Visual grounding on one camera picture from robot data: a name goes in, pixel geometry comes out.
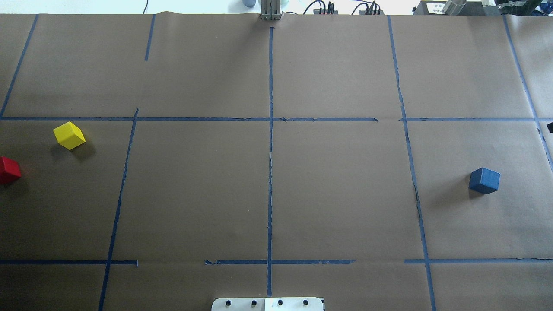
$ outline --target metal clamp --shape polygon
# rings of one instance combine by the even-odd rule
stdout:
[[[280,0],[261,0],[262,20],[279,20],[281,16]]]

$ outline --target block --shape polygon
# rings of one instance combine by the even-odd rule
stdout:
[[[0,157],[0,184],[8,184],[21,177],[19,164],[6,157]]]
[[[499,178],[501,174],[481,167],[471,173],[471,181],[468,188],[482,194],[489,194],[499,190]]]
[[[81,129],[72,122],[54,128],[54,135],[56,135],[58,143],[69,150],[86,142]]]

